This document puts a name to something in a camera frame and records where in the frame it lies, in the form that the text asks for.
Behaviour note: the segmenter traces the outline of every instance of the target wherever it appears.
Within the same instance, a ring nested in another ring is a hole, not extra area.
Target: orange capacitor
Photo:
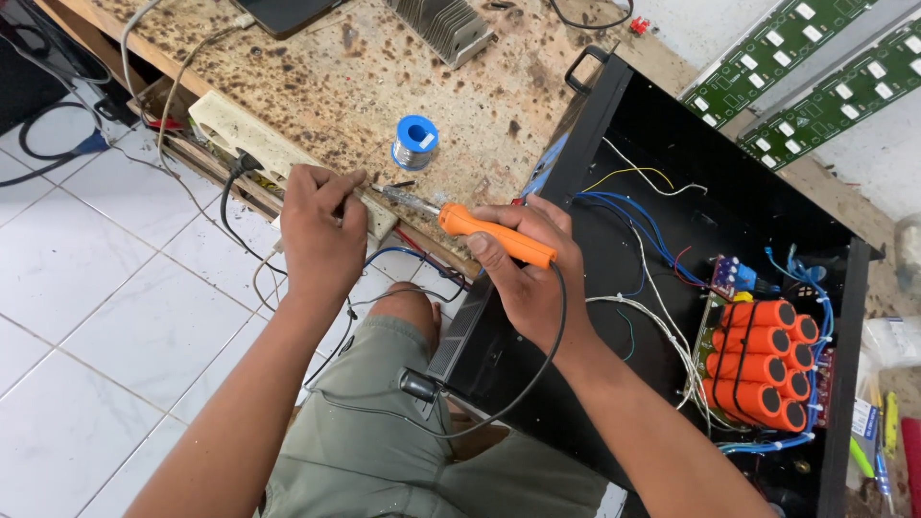
[[[714,381],[713,378],[704,379],[707,405],[726,409],[735,408],[736,403],[732,398],[735,381],[719,380],[718,383]],[[716,394],[713,394],[714,384],[717,387]],[[780,412],[780,395],[777,389],[767,383],[739,382],[736,398],[739,401],[739,408],[749,414],[773,417]]]
[[[790,344],[790,352],[784,356],[784,363],[786,363],[788,369],[808,371],[814,363],[812,351],[809,346],[802,342],[793,342]]]
[[[785,330],[793,327],[797,319],[797,312],[793,304],[786,300],[766,300],[757,302],[758,308],[754,312],[754,325],[775,325]],[[723,318],[720,321],[723,327],[748,326],[752,319],[752,310],[755,302],[736,302],[723,306]],[[729,323],[729,314],[732,313],[732,324]]]
[[[731,412],[729,416],[743,423],[764,425],[772,430],[803,431],[806,428],[806,411],[803,405],[786,397],[780,402],[780,411],[776,416],[752,414],[753,418],[758,419],[757,421]]]
[[[749,334],[749,344],[745,348],[746,354],[776,354],[784,357],[790,350],[790,339],[782,327],[760,325],[754,326],[750,333],[747,327],[717,329],[713,332],[713,347],[720,351],[723,350],[725,343],[726,352],[741,353],[741,340],[746,333]]]
[[[806,401],[810,391],[809,380],[806,379],[806,374],[803,372],[790,369],[787,371],[787,378],[784,380],[784,384],[777,387],[777,391],[780,395],[794,401]]]
[[[746,354],[745,361],[741,361],[742,355],[735,352],[728,352],[723,355],[723,365],[719,367],[717,376],[717,365],[719,364],[719,353],[711,353],[706,357],[706,371],[712,378],[726,378],[735,382],[736,373],[739,371],[739,364],[742,365],[742,374],[739,378],[743,382],[767,383],[777,387],[787,380],[787,367],[784,361],[777,355],[773,354]]]
[[[797,316],[796,322],[788,332],[790,333],[790,339],[795,342],[814,344],[819,339],[819,326],[815,324],[815,321],[808,314]]]

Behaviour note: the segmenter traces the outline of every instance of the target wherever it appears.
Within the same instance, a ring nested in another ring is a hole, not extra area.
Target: hand
[[[572,239],[572,219],[566,212],[535,194],[528,194],[526,201],[527,206],[478,206],[471,213],[515,229],[558,252],[556,265],[563,273],[567,298],[562,352],[567,344],[585,343],[596,336],[585,305],[582,251]],[[467,246],[498,289],[508,320],[548,352],[560,324],[560,287],[554,271],[535,265],[518,268],[499,241],[485,232],[471,234]]]
[[[340,176],[305,164],[291,168],[281,221],[289,295],[341,304],[361,277],[367,209],[352,192],[366,176],[364,170]],[[341,223],[333,215],[340,206]]]

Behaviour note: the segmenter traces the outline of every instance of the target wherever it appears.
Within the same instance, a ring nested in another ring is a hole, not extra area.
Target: white connector
[[[255,23],[256,23],[256,18],[254,18],[253,15],[251,15],[250,13],[240,15],[236,19],[233,20],[234,26],[239,27],[241,29],[248,29]]]

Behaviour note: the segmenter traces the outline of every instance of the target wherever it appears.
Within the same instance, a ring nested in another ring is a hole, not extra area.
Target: aluminum heat sink
[[[466,0],[384,0],[451,69],[486,48],[493,32]]]

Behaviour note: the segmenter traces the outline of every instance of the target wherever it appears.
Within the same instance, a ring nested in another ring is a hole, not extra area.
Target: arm
[[[598,337],[585,304],[582,252],[569,216],[529,195],[528,206],[483,206],[473,214],[553,246],[568,310],[554,365],[624,468],[652,516],[772,517],[767,503],[722,453],[643,383]],[[550,270],[519,269],[502,246],[478,232],[467,239],[489,273],[508,319],[545,353],[556,334],[560,289]]]
[[[361,275],[367,213],[351,193],[364,179],[292,169],[282,212],[288,293],[125,516],[252,517],[313,352]]]

